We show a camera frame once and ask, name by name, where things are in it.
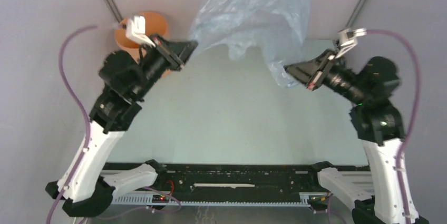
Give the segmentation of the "light blue plastic trash bag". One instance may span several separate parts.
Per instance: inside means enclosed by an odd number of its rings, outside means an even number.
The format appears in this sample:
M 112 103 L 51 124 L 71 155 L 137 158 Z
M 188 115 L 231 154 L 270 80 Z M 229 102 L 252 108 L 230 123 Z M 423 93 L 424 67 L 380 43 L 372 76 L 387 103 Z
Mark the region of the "light blue plastic trash bag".
M 305 58 L 310 8 L 311 0 L 202 0 L 189 38 L 199 43 L 196 54 L 225 45 L 231 60 L 258 47 L 276 83 L 293 87 L 285 66 Z

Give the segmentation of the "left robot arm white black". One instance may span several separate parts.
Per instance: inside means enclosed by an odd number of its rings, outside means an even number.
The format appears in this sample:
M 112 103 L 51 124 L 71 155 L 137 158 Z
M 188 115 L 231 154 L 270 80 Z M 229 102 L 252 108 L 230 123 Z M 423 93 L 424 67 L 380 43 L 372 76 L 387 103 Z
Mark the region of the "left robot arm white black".
M 127 51 L 110 53 L 99 70 L 102 93 L 90 112 L 84 112 L 86 134 L 66 174 L 49 182 L 46 192 L 63 200 L 70 217 L 92 218 L 102 214 L 113 200 L 140 188 L 161 190 L 166 169 L 156 160 L 112 175 L 102 169 L 117 142 L 141 111 L 141 103 L 166 71 L 180 71 L 198 46 L 195 40 L 173 41 L 158 34 L 150 36 L 154 46 L 140 45 L 140 57 Z

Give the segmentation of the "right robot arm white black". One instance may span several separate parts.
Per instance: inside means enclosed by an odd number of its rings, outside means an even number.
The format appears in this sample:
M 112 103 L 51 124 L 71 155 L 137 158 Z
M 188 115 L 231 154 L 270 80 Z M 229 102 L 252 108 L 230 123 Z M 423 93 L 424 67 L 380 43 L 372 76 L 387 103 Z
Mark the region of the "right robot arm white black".
M 329 165 L 310 173 L 307 186 L 313 191 L 330 191 L 348 207 L 355 223 L 427 223 L 412 201 L 400 152 L 406 137 L 404 123 L 390 101 L 400 84 L 395 64 L 376 56 L 354 73 L 336 64 L 333 50 L 325 50 L 310 61 L 284 69 L 311 91 L 326 86 L 353 103 L 349 115 L 366 154 L 373 192 L 356 186 Z

